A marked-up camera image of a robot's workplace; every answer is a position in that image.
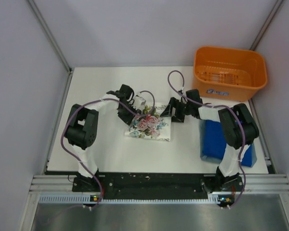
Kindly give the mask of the white floral t shirt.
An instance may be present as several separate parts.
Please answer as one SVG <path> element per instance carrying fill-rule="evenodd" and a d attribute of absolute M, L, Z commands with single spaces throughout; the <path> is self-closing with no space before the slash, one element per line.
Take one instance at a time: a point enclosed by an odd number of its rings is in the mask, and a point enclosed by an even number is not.
<path fill-rule="evenodd" d="M 166 107 L 164 103 L 156 103 L 152 114 L 134 118 L 124 135 L 140 139 L 170 141 L 171 117 L 161 117 Z"/>

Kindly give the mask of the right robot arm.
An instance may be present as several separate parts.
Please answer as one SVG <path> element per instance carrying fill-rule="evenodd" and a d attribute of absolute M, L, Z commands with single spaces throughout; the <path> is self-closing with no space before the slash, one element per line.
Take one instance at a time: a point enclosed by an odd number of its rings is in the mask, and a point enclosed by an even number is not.
<path fill-rule="evenodd" d="M 237 182 L 245 184 L 246 177 L 239 176 L 244 173 L 241 162 L 245 152 L 259 136 L 259 129 L 247 106 L 243 103 L 233 107 L 204 104 L 198 90 L 179 91 L 178 94 L 181 99 L 170 98 L 160 116 L 170 117 L 173 122 L 184 122 L 186 116 L 217 122 L 221 125 L 226 142 L 215 176 L 213 180 L 203 183 L 204 188 L 209 192 L 215 189 L 225 191 Z"/>

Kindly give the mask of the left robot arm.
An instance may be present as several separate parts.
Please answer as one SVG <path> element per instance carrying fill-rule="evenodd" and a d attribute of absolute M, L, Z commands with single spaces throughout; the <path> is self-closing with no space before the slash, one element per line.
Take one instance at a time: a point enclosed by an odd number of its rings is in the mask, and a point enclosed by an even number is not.
<path fill-rule="evenodd" d="M 117 111 L 118 117 L 130 125 L 136 115 L 142 114 L 145 103 L 141 93 L 134 93 L 130 86 L 123 84 L 119 90 L 110 90 L 96 101 L 84 105 L 74 104 L 71 107 L 61 136 L 61 146 L 79 164 L 72 191 L 90 192 L 102 189 L 92 148 L 97 138 L 99 119 Z"/>

